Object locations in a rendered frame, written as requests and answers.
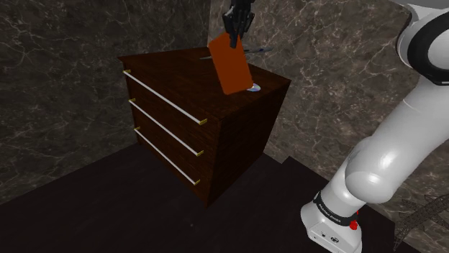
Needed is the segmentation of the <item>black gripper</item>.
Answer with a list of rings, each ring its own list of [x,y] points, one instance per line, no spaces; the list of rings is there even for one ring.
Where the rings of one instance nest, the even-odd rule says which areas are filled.
[[[251,12],[251,6],[255,0],[231,0],[230,10],[222,15],[224,28],[230,37],[230,47],[235,49],[237,45],[240,22],[237,16],[242,12],[246,18],[240,26],[240,36],[243,36],[250,28],[255,17]]]

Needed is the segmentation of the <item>orange book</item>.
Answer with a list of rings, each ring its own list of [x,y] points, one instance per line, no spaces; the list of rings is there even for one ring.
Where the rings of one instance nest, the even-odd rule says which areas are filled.
[[[230,47],[230,36],[223,32],[208,44],[223,93],[230,95],[253,87],[253,79],[240,38]]]

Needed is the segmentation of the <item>grey pen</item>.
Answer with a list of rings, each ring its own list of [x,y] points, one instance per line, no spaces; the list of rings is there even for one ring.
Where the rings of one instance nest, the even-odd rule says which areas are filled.
[[[250,53],[259,53],[259,52],[270,52],[271,50],[273,50],[273,47],[259,47],[259,48],[252,48],[252,49],[244,49],[243,52],[245,54],[250,54]],[[201,57],[199,59],[200,60],[208,60],[208,59],[212,59],[212,56]]]

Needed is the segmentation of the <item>dark wooden chest of drawers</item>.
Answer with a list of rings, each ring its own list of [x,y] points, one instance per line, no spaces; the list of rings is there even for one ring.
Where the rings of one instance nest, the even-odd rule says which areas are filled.
[[[290,85],[251,65],[259,90],[226,95],[205,47],[121,62],[138,142],[206,206],[263,154]]]

